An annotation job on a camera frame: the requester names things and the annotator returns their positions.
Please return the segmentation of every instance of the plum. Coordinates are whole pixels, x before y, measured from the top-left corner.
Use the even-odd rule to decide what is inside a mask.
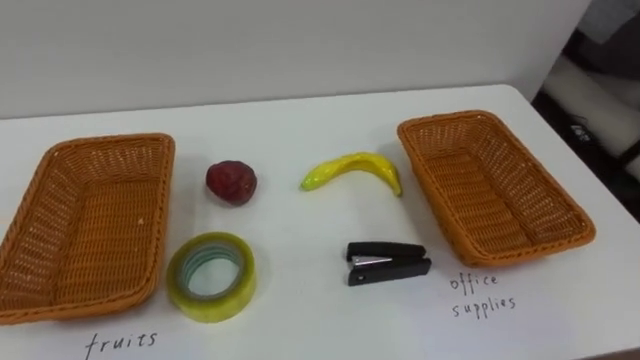
[[[207,170],[206,182],[211,192],[233,206],[247,203],[258,185],[253,169],[235,160],[211,165]]]

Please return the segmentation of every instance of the orange wicker basket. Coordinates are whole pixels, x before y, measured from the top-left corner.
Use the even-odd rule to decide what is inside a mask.
[[[119,312],[154,290],[174,142],[83,138],[49,149],[0,246],[0,324]]]
[[[408,120],[398,136],[440,228],[467,266],[502,266],[593,240],[584,210],[493,114]]]

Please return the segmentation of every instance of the banana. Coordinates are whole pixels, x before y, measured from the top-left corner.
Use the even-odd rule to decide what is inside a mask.
[[[367,152],[344,155],[316,166],[305,176],[300,188],[304,191],[315,190],[331,179],[354,170],[376,175],[391,187],[394,195],[402,195],[402,185],[393,163],[380,154]]]

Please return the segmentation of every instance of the white table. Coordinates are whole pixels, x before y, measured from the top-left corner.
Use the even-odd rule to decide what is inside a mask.
[[[589,213],[595,242],[499,270],[470,270],[456,260],[418,191],[396,126],[466,109],[492,111],[508,124]],[[134,340],[117,350],[94,347],[90,360],[537,360],[640,347],[640,227],[513,88],[0,121],[0,233],[47,148],[81,136],[152,131],[176,140],[166,259],[196,234],[235,233],[256,255],[253,301],[231,320],[199,324],[170,304],[161,284],[146,304],[121,315],[0,327],[3,358],[84,360],[94,336]],[[316,163],[355,151],[388,155],[405,195],[398,200],[365,173],[314,192],[298,190]],[[223,208],[205,196],[207,167],[226,159],[250,164],[259,176],[256,195],[244,207]],[[427,276],[347,287],[345,246],[369,240],[422,243],[434,266]],[[460,273],[481,283],[495,277],[497,284],[477,285],[473,296],[464,296],[451,286]],[[489,311],[486,318],[482,311],[480,319],[461,310],[467,304],[482,309],[489,298],[513,299],[515,307]]]

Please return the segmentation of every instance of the tape roll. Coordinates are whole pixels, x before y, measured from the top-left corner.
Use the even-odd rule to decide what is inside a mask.
[[[189,281],[196,270],[213,259],[227,259],[238,266],[238,274],[225,290],[213,295],[196,294]],[[237,315],[251,301],[256,289],[255,263],[251,248],[239,237],[223,232],[199,235],[184,244],[171,258],[167,270],[171,301],[189,318],[216,323]]]

